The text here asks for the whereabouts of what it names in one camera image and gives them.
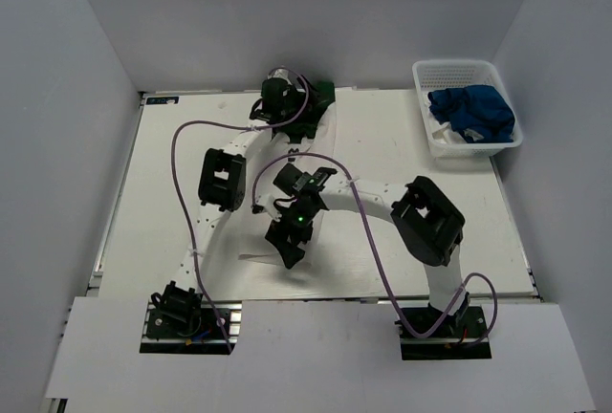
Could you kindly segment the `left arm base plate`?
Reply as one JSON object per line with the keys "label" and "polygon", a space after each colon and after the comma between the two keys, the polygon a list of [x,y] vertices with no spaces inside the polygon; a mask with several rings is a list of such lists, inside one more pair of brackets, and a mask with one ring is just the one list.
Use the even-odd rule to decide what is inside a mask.
{"label": "left arm base plate", "polygon": [[191,329],[180,330],[149,301],[142,327],[140,353],[228,356],[230,351],[209,305],[202,306],[200,316],[195,319]]}

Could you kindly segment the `white green raglan t-shirt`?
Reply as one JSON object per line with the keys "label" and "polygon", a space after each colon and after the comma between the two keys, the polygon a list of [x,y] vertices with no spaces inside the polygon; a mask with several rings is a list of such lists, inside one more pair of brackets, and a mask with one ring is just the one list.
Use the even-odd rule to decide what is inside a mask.
{"label": "white green raglan t-shirt", "polygon": [[[317,128],[312,139],[304,136],[300,142],[290,139],[284,133],[278,133],[274,136],[269,144],[266,144],[260,151],[254,155],[252,161],[247,165],[247,197],[244,205],[240,209],[240,232],[242,238],[240,240],[238,259],[241,261],[252,261],[266,263],[277,266],[284,266],[283,261],[277,250],[265,240],[264,236],[272,221],[268,214],[252,214],[251,213],[251,195],[252,184],[257,173],[261,168],[269,163],[272,159],[278,156],[297,153],[297,152],[312,152],[320,153],[327,156],[332,156],[337,133],[337,112],[334,100],[331,100],[318,120]],[[285,159],[272,165],[260,178],[257,185],[257,194],[270,193],[275,198],[287,198],[280,190],[273,186],[273,178],[276,173],[283,167],[285,163],[295,163],[295,166],[303,171],[312,172],[318,166],[325,165],[317,164],[313,157],[298,156]]]}

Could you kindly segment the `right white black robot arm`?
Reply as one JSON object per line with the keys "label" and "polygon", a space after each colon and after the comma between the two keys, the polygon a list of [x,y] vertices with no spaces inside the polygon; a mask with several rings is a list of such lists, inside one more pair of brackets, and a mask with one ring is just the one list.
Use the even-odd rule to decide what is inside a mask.
{"label": "right white black robot arm", "polygon": [[409,254],[424,265],[429,289],[427,312],[431,326],[416,330],[403,312],[404,328],[418,339],[436,331],[451,336],[467,322],[469,295],[458,260],[465,218],[429,178],[418,176],[407,185],[362,181],[338,167],[321,167],[314,173],[287,163],[273,180],[282,192],[255,194],[253,212],[265,212],[272,221],[265,235],[292,269],[311,241],[314,221],[321,211],[350,211],[366,222],[376,218],[392,224]]}

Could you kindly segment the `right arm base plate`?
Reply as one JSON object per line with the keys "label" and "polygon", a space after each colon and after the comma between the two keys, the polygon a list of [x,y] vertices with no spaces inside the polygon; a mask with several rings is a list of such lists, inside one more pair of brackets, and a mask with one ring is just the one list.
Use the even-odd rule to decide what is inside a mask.
{"label": "right arm base plate", "polygon": [[416,338],[400,320],[399,330],[403,361],[441,361],[491,359],[492,350],[487,337],[475,343],[487,330],[483,309],[469,306],[457,323],[447,319],[428,338]]}

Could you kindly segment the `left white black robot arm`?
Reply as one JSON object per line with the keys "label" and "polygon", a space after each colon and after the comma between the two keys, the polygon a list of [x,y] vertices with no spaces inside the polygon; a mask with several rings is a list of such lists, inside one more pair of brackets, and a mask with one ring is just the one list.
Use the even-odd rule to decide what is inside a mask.
{"label": "left white black robot arm", "polygon": [[310,82],[305,76],[285,68],[271,70],[261,84],[260,95],[249,112],[249,122],[236,126],[202,120],[210,125],[236,131],[238,135],[221,148],[206,151],[197,186],[199,216],[192,220],[177,175],[176,148],[180,134],[190,120],[174,132],[170,149],[171,176],[179,204],[186,217],[188,245],[178,271],[160,293],[151,295],[155,325],[165,325],[178,337],[194,337],[208,321],[202,304],[211,303],[204,288],[205,263],[214,250],[218,235],[229,217],[250,194],[247,190],[247,166],[275,139],[286,139],[291,150],[316,138],[326,111],[336,100],[334,84]]}

